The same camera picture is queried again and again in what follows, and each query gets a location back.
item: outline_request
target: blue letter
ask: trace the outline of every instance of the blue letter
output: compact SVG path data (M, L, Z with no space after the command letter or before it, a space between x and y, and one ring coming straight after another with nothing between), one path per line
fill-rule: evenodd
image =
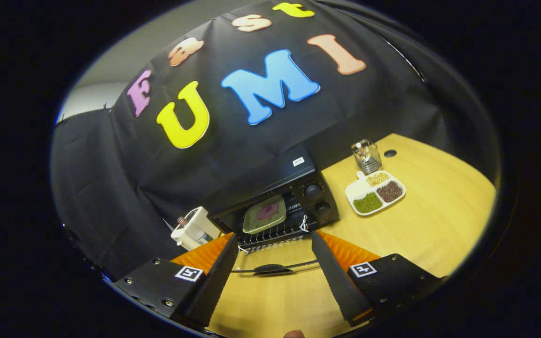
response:
M320 90L318 83L310 81L296 66L290 57L291 53L287 49L280 49L267 55L264 58L266 77L238 69L221 81L221 86L233 89L243 102L249 112L247 118L249 124L259 124L272 114L272 109L260 104L255 96L283 108L285 98L282 84L287 86L288 97L292 101L300 101Z

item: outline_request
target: plate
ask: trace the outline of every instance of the plate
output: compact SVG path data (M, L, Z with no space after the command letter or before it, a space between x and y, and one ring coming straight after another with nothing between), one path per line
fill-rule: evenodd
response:
M360 216L371 215L375 212L383 210L386 207L397 203L397 201L402 199L402 197L404 197L406 194L406 187L404 184L385 170L378 170L374 173L370 173L369 175L365 175L362 171L358 171L356 175L358 176L358 180L347 186L346 197L348 198L348 202L350 202L350 206L352 206L352 209L354 209L354 212ZM369 179L373 180L382 175L385 175L387 178L383 182L371 186ZM401 194L397 197L386 194L386 191L392 186L402 190ZM381 202L381 206L377 209L371 210L370 212L359 212L354 206L354 201L363 199L368 194L375 194L378 200Z
M275 195L250 207L245 212L243 232L249 234L259 233L282 223L286 218L285 201L281 195Z

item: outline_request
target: wooden table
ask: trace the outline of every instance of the wooden table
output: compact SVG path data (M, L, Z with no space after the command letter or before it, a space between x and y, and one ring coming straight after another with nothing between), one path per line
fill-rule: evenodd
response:
M492 212L494 186L462 160L413 139L391 134L376 143L384 170L406 186L389 208L358 216L344 190L358 178L354 156L324 169L340 220L322 228L380 256L399 253L434 276L452 274L481 236ZM262 252L240 252L233 269L312 261L311 240ZM344 321L318 264L296 274L254 277L231 274L209 330L230 338L282 338L300 329L309 338L332 337L356 328Z

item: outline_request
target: white wall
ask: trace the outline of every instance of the white wall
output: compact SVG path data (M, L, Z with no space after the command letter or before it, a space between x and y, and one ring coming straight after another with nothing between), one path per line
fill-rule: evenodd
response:
M64 101L56 123L62 121L63 118L102 109L103 105L112 107L125 86L127 83L107 83L73 89Z
M116 42L93 62L69 92L62 116L111 107L137 71L167 45L210 19L263 0L193 0L156 19Z

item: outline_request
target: red beans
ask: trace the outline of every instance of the red beans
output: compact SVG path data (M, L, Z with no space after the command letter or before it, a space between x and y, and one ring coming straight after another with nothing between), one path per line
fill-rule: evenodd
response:
M378 188L377 193L384 201L389 203L402 195L402 188L396 182L390 181L385 186Z

